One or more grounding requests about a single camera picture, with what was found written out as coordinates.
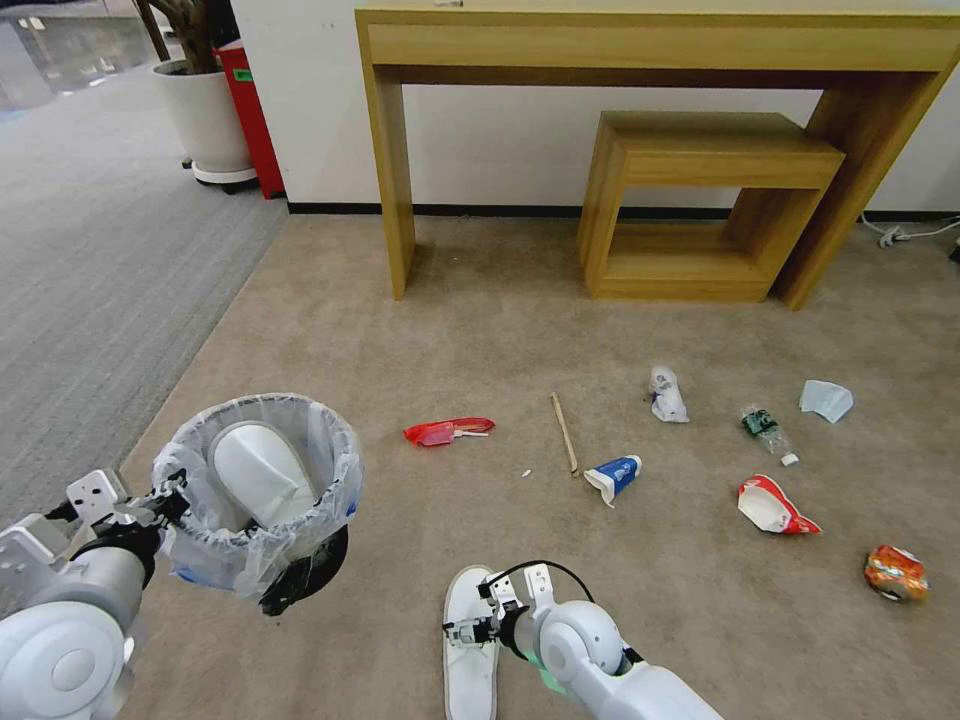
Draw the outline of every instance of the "white plastic bag on floor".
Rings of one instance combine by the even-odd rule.
[[[663,422],[690,422],[687,406],[680,397],[677,375],[665,365],[650,371],[650,410]]]
[[[317,503],[301,518],[250,528],[246,516],[212,476],[207,452],[234,423],[274,426],[302,459]],[[184,423],[153,461],[154,487],[180,471],[190,512],[164,543],[173,572],[184,580],[259,598],[287,566],[311,557],[357,510],[363,462],[353,428],[326,405],[303,395],[249,395],[208,408]]]

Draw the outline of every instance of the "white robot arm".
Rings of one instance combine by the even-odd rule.
[[[548,564],[574,577],[588,600],[557,604]],[[510,573],[521,568],[529,605],[518,599],[510,581]],[[599,720],[722,720],[683,680],[625,644],[613,618],[566,568],[524,563],[488,575],[477,590],[493,612],[445,624],[447,641],[455,647],[502,643],[546,669]]]
[[[72,483],[67,497],[0,532],[0,585],[26,608],[0,621],[0,720],[119,712],[163,528],[188,508],[175,478],[131,499],[109,470]]]

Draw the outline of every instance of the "blue paper cup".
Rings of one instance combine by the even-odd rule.
[[[613,507],[613,499],[637,479],[643,462],[639,455],[624,455],[616,460],[584,470],[583,479],[600,491],[603,501]]]

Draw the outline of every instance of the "white wall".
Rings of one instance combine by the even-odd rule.
[[[233,0],[291,202],[378,202],[354,0]],[[778,110],[804,123],[812,91],[404,89],[418,203],[579,205],[603,109]],[[874,198],[960,209],[960,73]],[[635,190],[625,204],[729,206],[728,191]]]

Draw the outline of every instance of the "white slipper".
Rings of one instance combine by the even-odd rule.
[[[492,615],[477,592],[492,571],[482,565],[464,568],[450,583],[443,622]],[[443,638],[443,694],[447,720],[494,720],[497,716],[497,659],[500,645],[457,648]]]

